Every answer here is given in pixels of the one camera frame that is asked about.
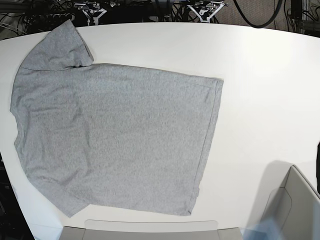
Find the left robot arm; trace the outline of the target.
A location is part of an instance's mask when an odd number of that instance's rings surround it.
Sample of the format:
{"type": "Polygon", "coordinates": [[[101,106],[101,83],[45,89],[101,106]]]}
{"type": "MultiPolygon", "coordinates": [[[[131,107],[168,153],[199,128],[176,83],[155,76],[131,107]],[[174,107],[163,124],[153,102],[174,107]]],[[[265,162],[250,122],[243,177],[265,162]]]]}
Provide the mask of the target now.
{"type": "Polygon", "coordinates": [[[229,4],[224,0],[190,0],[186,6],[195,14],[200,23],[218,24],[216,14],[229,4]]]}

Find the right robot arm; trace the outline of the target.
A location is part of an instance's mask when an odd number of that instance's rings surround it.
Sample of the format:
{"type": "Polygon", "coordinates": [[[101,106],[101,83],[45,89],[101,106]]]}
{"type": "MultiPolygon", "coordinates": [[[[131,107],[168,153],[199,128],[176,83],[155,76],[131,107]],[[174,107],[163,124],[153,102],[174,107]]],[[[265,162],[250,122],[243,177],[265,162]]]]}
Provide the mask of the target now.
{"type": "Polygon", "coordinates": [[[107,13],[107,10],[97,1],[75,2],[74,6],[86,16],[88,26],[98,26],[100,18],[107,13]]]}

